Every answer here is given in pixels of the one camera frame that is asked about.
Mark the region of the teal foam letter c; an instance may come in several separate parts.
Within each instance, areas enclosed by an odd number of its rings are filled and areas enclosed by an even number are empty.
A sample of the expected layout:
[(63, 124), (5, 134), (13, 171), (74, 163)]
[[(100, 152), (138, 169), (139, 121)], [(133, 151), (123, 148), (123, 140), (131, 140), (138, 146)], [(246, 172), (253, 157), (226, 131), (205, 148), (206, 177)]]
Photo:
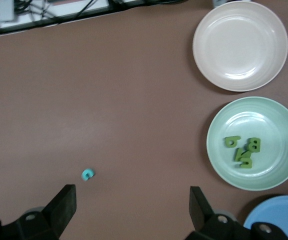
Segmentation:
[(94, 177), (95, 175), (95, 171), (93, 169), (87, 168), (85, 169), (82, 174), (81, 174), (81, 178), (84, 181), (88, 181), (89, 179), (91, 179), (92, 177)]

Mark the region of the light green plate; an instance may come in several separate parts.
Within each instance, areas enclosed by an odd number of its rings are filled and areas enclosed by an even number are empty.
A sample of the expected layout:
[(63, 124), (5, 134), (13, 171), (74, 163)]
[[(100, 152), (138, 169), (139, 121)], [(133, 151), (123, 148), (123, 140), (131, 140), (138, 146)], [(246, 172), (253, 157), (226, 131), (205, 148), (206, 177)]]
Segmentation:
[[(234, 148), (225, 146), (230, 136), (241, 137)], [(249, 138), (260, 138), (261, 150), (252, 152), (252, 168), (240, 168), (235, 153), (247, 150)], [(211, 121), (206, 149), (215, 172), (232, 186), (248, 191), (277, 187), (288, 180), (288, 109), (265, 97), (235, 100)]]

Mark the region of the green foam letter N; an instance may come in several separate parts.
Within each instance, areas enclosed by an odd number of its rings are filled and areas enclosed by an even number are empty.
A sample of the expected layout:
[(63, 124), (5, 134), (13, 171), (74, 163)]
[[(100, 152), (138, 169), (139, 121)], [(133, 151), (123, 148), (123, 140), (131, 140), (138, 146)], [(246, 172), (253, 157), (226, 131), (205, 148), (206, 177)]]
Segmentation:
[(239, 147), (236, 150), (234, 161), (240, 162), (241, 159), (249, 159), (251, 157), (251, 154), (251, 151)]

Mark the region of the blue plate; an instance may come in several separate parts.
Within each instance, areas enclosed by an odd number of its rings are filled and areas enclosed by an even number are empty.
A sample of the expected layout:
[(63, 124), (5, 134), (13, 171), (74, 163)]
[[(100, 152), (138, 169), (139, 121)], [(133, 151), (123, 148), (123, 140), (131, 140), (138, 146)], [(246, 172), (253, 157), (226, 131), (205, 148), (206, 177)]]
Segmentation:
[(281, 195), (263, 201), (247, 216), (244, 227), (250, 229), (255, 222), (278, 226), (288, 236), (288, 195)]

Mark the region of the beige plate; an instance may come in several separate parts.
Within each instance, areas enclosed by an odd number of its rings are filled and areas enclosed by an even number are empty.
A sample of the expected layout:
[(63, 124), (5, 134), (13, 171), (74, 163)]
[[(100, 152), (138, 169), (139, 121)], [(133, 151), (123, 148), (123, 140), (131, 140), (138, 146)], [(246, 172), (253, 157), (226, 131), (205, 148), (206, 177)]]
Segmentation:
[(288, 35), (279, 17), (252, 1), (225, 3), (206, 14), (192, 43), (195, 63), (215, 86), (247, 92), (271, 82), (288, 56)]

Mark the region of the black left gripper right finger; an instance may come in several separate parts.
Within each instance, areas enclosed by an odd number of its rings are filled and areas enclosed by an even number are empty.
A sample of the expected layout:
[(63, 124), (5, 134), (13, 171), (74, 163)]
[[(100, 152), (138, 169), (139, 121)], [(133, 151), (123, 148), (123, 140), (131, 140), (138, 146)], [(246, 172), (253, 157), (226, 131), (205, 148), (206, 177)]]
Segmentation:
[(248, 229), (226, 214), (215, 213), (198, 186), (190, 187), (189, 213), (195, 230), (185, 240), (288, 240), (274, 224), (256, 222)]

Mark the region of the light grey box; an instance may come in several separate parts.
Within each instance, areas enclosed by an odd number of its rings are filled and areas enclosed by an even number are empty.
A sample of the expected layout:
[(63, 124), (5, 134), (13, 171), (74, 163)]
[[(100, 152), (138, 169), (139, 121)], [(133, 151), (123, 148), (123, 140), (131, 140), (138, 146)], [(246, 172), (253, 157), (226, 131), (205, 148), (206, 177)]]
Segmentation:
[(14, 19), (14, 0), (0, 0), (0, 22)]

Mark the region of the black table edge rail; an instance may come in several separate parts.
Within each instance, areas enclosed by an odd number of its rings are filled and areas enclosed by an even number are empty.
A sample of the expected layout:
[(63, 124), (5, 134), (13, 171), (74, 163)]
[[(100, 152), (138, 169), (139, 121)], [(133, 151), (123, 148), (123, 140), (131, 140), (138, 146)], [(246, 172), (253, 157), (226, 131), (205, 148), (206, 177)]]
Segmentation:
[(148, 3), (148, 0), (14, 0), (14, 19), (0, 22), (0, 35), (107, 15)]

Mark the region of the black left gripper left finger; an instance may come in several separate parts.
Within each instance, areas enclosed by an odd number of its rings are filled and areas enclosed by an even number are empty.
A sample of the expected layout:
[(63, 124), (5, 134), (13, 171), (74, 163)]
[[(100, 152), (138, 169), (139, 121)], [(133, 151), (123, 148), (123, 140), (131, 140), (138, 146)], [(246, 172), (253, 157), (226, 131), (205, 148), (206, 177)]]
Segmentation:
[(6, 225), (0, 220), (0, 240), (59, 240), (76, 209), (76, 186), (67, 184), (45, 207), (32, 208)]

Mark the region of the brown table cover sheet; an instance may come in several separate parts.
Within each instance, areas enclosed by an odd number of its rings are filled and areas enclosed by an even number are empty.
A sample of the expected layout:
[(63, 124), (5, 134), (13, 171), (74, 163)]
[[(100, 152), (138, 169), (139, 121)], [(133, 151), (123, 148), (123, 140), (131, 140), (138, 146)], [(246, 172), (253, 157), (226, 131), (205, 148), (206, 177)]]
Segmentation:
[[(257, 0), (282, 20), (288, 0)], [(192, 39), (209, 0), (127, 11), (0, 36), (0, 220), (42, 207), (66, 184), (77, 210), (61, 240), (183, 240), (189, 189), (243, 222), (261, 201), (288, 195), (223, 181), (206, 151), (227, 103), (263, 96), (288, 108), (288, 57), (269, 84), (216, 87)], [(85, 169), (94, 177), (81, 178)]]

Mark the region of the green foam letter b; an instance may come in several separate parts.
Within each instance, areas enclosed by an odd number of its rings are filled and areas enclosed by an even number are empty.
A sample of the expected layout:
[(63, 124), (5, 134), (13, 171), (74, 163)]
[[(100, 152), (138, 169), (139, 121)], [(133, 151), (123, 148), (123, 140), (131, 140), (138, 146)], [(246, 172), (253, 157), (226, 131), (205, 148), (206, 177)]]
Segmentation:
[(259, 153), (261, 150), (261, 139), (257, 137), (249, 138), (246, 148), (253, 153)]
[(225, 139), (224, 139), (225, 146), (228, 147), (228, 148), (234, 148), (234, 147), (237, 146), (238, 141), (240, 139), (241, 139), (241, 137), (238, 136), (238, 135), (225, 137)]

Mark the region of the green foam letter u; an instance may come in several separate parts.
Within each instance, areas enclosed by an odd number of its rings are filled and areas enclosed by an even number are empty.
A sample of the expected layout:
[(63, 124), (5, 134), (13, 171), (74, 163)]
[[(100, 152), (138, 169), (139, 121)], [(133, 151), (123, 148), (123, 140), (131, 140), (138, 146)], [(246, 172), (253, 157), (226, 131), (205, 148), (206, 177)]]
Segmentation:
[(243, 169), (251, 169), (253, 167), (253, 161), (251, 158), (241, 157), (239, 158), (239, 167)]

